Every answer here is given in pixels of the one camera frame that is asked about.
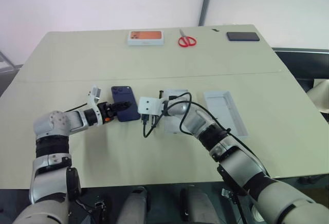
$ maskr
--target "smartphone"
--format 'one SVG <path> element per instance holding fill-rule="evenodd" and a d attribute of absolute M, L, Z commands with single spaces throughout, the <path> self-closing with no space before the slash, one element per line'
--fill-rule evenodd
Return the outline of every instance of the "smartphone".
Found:
<path fill-rule="evenodd" d="M 227 32 L 226 34 L 230 41 L 259 41 L 255 32 Z"/>
<path fill-rule="evenodd" d="M 120 122 L 139 120 L 140 114 L 137 112 L 137 103 L 133 90 L 130 86 L 112 86 L 112 97 L 114 102 L 131 102 L 131 106 L 117 113 Z"/>

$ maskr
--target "table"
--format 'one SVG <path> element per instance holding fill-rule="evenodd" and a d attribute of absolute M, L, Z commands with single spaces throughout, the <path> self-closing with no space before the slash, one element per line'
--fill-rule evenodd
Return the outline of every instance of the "table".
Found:
<path fill-rule="evenodd" d="M 114 85 L 131 86 L 136 100 L 187 88 L 200 104 L 204 91 L 229 90 L 249 132 L 244 142 L 272 177 L 328 173 L 325 120 L 259 32 L 255 43 L 229 42 L 226 31 L 257 32 L 251 25 L 184 28 L 197 38 L 194 48 L 176 45 L 177 28 L 164 29 L 165 45 L 148 47 L 128 47 L 127 31 L 47 34 L 0 98 L 0 188 L 29 188 L 33 120 L 84 103 L 93 84 L 109 102 Z M 140 121 L 74 134 L 70 153 L 82 187 L 222 180 L 197 140 L 161 126 L 145 139 Z"/>

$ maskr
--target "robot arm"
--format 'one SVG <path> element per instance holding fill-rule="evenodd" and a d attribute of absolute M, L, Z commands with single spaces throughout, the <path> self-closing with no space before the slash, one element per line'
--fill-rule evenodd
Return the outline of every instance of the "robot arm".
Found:
<path fill-rule="evenodd" d="M 183 97 L 171 100 L 142 97 L 139 112 L 183 119 L 186 129 L 219 162 L 217 170 L 224 182 L 238 194 L 248 195 L 267 223 L 328 223 L 326 207 L 292 186 L 271 179 L 257 156 L 198 104 L 192 104 L 185 115 L 188 103 Z"/>
<path fill-rule="evenodd" d="M 81 194 L 78 171 L 71 167 L 69 135 L 108 123 L 118 111 L 131 105 L 129 102 L 96 104 L 99 96 L 100 89 L 94 86 L 88 94 L 90 109 L 53 111 L 34 122 L 36 158 L 29 191 L 32 205 L 17 217 L 14 224 L 68 223 L 69 202 Z"/>

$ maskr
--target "scissors handle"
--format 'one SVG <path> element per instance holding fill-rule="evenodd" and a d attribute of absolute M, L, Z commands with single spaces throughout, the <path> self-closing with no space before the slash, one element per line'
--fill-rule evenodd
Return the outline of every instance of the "scissors handle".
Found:
<path fill-rule="evenodd" d="M 178 44 L 180 47 L 186 48 L 189 46 L 194 46 L 196 44 L 196 39 L 190 36 L 182 36 L 178 39 Z"/>

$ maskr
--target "cable plug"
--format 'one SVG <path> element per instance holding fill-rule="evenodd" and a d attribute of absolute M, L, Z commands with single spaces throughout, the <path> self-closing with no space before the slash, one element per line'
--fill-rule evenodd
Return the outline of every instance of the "cable plug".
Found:
<path fill-rule="evenodd" d="M 143 125 L 146 125 L 147 122 L 149 121 L 150 115 L 142 115 L 142 121 L 143 121 Z"/>

